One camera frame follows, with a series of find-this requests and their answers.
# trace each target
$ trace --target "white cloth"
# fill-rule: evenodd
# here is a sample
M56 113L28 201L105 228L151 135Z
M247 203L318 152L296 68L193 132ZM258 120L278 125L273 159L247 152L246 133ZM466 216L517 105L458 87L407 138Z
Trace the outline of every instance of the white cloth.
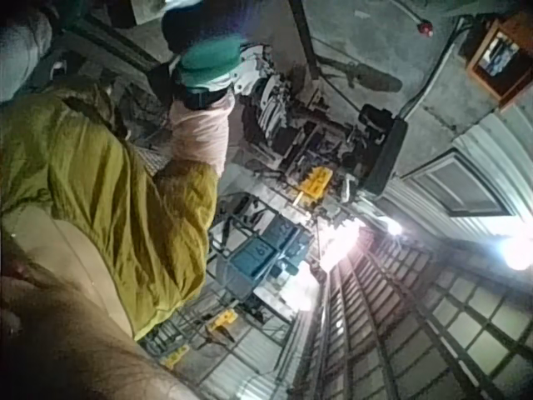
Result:
M0 33L0 103L13 98L50 48L52 26L38 10L11 21Z
M229 138L227 118L233 107L232 92L207 110L191 111L182 102L174 102L170 110L172 157L207 163L220 177L224 172Z

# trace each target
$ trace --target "fluorescent light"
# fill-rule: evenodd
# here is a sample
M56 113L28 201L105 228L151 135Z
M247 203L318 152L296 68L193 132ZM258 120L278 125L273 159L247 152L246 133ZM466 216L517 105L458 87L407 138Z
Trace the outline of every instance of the fluorescent light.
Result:
M533 265L533 240L527 237L510 237L504 240L500 251L511 269L524 271Z
M379 217L378 219L386 223L386 230L390 233L390 235L399 236L403 233L403 227L401 227L401 225L394 219L388 216Z

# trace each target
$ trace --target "jacket sleeve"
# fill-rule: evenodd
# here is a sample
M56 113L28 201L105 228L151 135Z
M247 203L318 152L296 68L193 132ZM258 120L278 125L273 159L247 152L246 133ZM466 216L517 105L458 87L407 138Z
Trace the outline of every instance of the jacket sleeve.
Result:
M207 230L217 204L214 168L204 162L173 159L153 180L177 225L187 231L188 240L199 246L202 254L207 254Z

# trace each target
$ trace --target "person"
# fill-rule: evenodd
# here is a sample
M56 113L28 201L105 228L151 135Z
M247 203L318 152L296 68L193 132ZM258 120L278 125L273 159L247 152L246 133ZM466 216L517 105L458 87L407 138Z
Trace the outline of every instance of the person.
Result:
M242 42L228 29L182 49L172 159L155 176L95 82L65 78L0 109L7 398L195 398L133 339L204 283L235 104L224 82Z

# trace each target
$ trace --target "ceiling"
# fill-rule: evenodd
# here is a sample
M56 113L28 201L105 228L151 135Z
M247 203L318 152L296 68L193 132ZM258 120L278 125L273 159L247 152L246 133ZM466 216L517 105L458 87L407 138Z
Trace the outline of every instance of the ceiling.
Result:
M459 15L501 12L514 3L404 1L422 19L431 21L434 34L427 37L419 33L416 22L391 0L302 2L319 68L330 83L359 108L369 102L393 113L397 113L426 81ZM352 75L361 81L355 78L349 82L346 66L348 70L352 68ZM352 123L357 114L348 102L323 81L321 89L331 107L331 117Z

